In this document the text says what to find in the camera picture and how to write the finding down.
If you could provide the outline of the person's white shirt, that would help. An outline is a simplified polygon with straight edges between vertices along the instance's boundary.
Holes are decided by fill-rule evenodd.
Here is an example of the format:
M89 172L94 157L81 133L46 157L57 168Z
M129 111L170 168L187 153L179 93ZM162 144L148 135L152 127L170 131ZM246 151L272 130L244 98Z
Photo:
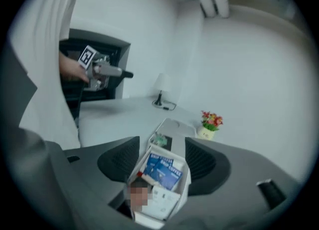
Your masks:
M63 149L80 147L59 73L59 43L69 37L75 1L26 0L9 33L16 55L37 87L20 126Z

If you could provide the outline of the person's left forearm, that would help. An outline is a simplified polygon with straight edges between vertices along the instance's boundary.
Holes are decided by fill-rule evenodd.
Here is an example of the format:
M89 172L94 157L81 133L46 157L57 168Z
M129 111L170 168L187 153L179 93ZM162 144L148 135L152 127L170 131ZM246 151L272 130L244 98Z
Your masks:
M58 58L60 74L67 77L79 78L82 81L89 83L86 70L77 61L65 56L61 51L59 51Z

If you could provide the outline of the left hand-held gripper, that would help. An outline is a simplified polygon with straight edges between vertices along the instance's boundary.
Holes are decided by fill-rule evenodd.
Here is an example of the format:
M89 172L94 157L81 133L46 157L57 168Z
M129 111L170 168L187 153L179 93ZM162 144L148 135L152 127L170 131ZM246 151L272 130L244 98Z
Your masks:
M87 45L78 58L78 63L85 69L89 82L84 85L85 91L99 91L108 86L109 76L133 78L132 72L110 65L110 56L102 54ZM102 66L106 66L106 75L102 74Z

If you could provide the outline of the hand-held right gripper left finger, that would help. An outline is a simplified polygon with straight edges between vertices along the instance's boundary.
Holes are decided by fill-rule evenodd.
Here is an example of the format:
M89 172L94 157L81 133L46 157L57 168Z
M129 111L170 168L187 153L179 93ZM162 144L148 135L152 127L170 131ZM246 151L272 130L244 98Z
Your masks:
M72 168L108 204L124 202L123 189L139 160L139 136L65 150Z

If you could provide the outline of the dark framed window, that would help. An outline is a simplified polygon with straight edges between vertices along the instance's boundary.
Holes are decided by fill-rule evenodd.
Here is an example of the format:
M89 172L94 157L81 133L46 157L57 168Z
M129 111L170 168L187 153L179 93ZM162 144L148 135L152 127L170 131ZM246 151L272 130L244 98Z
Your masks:
M121 58L129 46L126 42L106 35L71 29L69 39L60 42L59 49L69 58L78 60L87 45L102 54L109 55L110 64L115 67L124 62ZM107 88L101 91L85 91L84 82L79 78L61 76L62 91L73 118L79 117L81 102L114 99L116 89L123 79L122 77L111 77Z

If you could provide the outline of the blue coffee packet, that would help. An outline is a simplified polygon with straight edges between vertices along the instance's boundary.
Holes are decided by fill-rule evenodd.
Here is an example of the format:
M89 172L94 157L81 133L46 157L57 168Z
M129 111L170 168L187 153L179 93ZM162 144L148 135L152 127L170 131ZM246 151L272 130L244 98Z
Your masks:
M178 170L164 159L160 159L149 173L156 183L167 190L172 190L182 175L183 171Z
M173 159L155 153L150 153L143 173L148 175L152 171L153 167L161 160L164 160L171 166L173 165Z

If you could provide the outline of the red flowers in white pot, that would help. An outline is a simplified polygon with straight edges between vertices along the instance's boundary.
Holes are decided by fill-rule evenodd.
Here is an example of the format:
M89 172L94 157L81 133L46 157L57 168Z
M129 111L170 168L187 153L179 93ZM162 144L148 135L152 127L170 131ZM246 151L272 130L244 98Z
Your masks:
M201 118L201 124L197 128L197 137L212 141L220 125L223 125L223 118L210 111L201 111Z

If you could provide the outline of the white shade table lamp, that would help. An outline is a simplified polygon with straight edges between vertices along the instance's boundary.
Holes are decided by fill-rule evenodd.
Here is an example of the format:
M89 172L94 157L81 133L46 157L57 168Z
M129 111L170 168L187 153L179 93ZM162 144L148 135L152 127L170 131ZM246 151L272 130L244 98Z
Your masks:
M169 92L171 90L170 76L164 73L160 73L155 81L154 88L159 91L158 98L154 102L154 105L162 106L162 93Z

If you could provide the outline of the white printed paper packet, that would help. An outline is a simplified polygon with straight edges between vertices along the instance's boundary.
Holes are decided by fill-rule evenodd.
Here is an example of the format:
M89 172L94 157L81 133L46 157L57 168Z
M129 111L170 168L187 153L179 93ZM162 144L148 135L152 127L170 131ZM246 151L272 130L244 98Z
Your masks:
M142 219L165 221L179 199L180 194L159 186L153 186L150 191L146 187L135 188L135 191L131 192L135 221Z

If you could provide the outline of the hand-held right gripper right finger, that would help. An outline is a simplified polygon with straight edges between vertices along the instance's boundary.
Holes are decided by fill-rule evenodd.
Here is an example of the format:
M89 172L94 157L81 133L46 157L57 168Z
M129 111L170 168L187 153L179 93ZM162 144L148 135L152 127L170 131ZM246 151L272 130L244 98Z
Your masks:
M185 158L191 174L186 207L194 212L265 214L299 190L293 177L249 150L186 138Z

